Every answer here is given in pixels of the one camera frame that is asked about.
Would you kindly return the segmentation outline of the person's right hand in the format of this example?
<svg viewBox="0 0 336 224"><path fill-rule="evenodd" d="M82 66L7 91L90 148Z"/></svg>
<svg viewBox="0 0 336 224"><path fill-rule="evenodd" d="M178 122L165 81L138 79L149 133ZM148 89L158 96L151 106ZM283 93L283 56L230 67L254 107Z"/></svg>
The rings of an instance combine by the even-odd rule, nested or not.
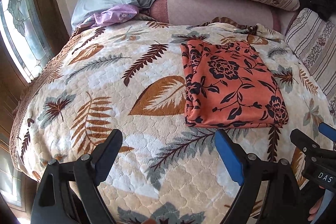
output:
<svg viewBox="0 0 336 224"><path fill-rule="evenodd" d="M317 212L321 206L323 197L321 197L315 204L314 206L309 210L309 217L308 217L308 221L313 221L317 215Z"/></svg>

